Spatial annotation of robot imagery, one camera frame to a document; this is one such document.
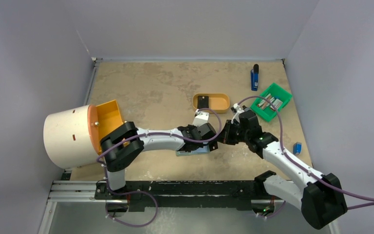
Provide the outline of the grey-green card holder wallet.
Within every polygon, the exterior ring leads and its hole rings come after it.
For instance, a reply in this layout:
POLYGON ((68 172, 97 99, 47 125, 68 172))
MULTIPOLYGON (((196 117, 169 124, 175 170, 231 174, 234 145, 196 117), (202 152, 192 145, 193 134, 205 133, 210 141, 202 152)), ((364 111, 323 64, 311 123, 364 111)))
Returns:
POLYGON ((208 145, 205 145, 204 147, 198 147, 191 151, 186 151, 186 149, 188 149, 188 147, 183 146, 179 151, 176 151, 176 156, 201 155, 201 154, 208 154, 210 152, 208 145))

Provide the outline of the black credit card stack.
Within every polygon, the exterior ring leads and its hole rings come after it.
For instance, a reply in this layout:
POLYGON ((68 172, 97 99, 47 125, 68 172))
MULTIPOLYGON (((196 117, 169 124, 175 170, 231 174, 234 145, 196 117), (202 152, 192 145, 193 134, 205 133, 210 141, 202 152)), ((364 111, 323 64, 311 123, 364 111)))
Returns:
POLYGON ((197 109, 209 108, 209 96, 197 97, 197 109))

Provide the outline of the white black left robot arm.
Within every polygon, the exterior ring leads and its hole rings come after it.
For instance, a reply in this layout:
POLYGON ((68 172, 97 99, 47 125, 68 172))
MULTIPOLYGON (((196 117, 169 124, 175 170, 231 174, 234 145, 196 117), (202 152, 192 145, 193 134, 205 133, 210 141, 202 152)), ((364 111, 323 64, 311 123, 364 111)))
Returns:
POLYGON ((180 126, 171 130, 147 130, 137 128, 134 122, 126 122, 100 140, 104 158, 107 194, 121 199, 126 192, 125 169, 142 152, 172 150, 193 153, 200 149, 218 149, 216 130, 210 123, 199 127, 180 126))

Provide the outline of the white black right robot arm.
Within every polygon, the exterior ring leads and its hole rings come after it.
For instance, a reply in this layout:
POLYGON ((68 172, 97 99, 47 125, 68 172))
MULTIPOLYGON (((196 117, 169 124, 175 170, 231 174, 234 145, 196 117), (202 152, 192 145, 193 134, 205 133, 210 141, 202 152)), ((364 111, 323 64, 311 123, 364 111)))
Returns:
POLYGON ((347 213, 341 183, 332 173, 323 174, 294 156, 280 140, 264 132, 251 110, 237 112, 226 121, 218 141, 227 145, 245 143, 249 150, 280 169, 289 180, 270 175, 255 183, 259 198, 269 195, 282 198, 298 208, 310 226, 319 230, 347 213))

